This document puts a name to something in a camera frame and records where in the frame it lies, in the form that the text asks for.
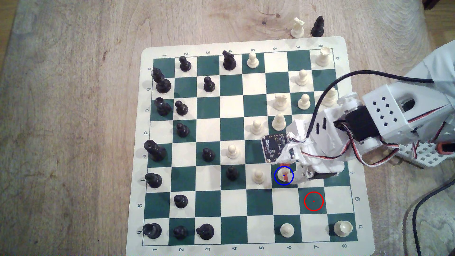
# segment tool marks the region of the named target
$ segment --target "wood grain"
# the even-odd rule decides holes
[[[432,50],[419,0],[20,2],[0,80],[0,254],[125,253],[143,49],[290,38],[296,16],[309,36],[319,15],[351,70],[404,75]],[[352,79],[360,95],[390,82]],[[453,167],[366,168],[375,255],[415,255],[406,214]],[[425,254],[455,247],[454,192],[421,207]]]

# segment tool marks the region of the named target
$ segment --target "vinyl chess mat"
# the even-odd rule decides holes
[[[331,62],[326,67],[315,64],[323,46],[331,49]],[[223,68],[223,50],[234,54],[235,69]],[[247,66],[250,52],[259,60],[255,69]],[[179,56],[191,62],[191,70],[180,70]],[[169,92],[156,91],[153,67],[161,69],[171,82]],[[308,71],[310,82],[306,86],[295,83],[302,69]],[[145,49],[139,77],[126,254],[371,255],[374,240],[363,166],[350,161],[338,176],[283,185],[274,179],[278,165],[265,163],[260,142],[264,135],[282,132],[272,128],[272,120],[279,113],[273,108],[276,94],[288,96],[288,107],[281,111],[287,125],[295,119],[310,119],[322,91],[348,72],[342,37]],[[213,92],[204,91],[205,76],[215,83]],[[339,96],[352,92],[350,83],[345,79],[338,84]],[[311,101],[307,110],[297,107],[304,93]],[[169,103],[173,112],[160,116],[153,104],[157,97]],[[176,113],[177,100],[188,106],[186,115]],[[254,120],[262,122],[262,134],[250,132]],[[179,122],[189,127],[187,137],[177,135]],[[150,158],[144,149],[149,139],[167,150],[164,160]],[[231,144],[240,150],[236,159],[227,157]],[[203,148],[215,151],[212,162],[202,159]],[[229,166],[239,171],[235,181],[226,177]],[[266,174],[263,184],[251,178],[256,169]],[[291,169],[296,170],[295,163]],[[159,188],[151,188],[144,180],[148,172],[162,177]],[[185,195],[188,205],[177,208],[175,195]],[[347,220],[354,227],[347,237],[333,231],[339,220]],[[162,234],[156,239],[143,235],[142,227],[147,223],[158,223]],[[215,230],[209,240],[195,232],[204,223]],[[284,223],[295,228],[292,237],[280,234]],[[179,225],[188,229],[183,240],[172,235]]]

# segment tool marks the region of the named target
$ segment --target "black cable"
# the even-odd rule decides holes
[[[415,218],[417,216],[417,210],[419,209],[419,207],[426,201],[428,200],[430,197],[434,196],[435,194],[445,190],[446,188],[450,187],[451,185],[455,184],[455,179],[449,183],[447,183],[446,185],[438,188],[437,190],[429,193],[426,197],[422,198],[422,200],[420,200],[420,202],[415,206],[414,208],[414,212],[412,213],[412,232],[414,233],[414,242],[415,242],[415,248],[417,249],[417,255],[418,256],[421,256],[421,252],[420,252],[420,244],[419,244],[419,239],[417,237],[417,226],[415,224]]]

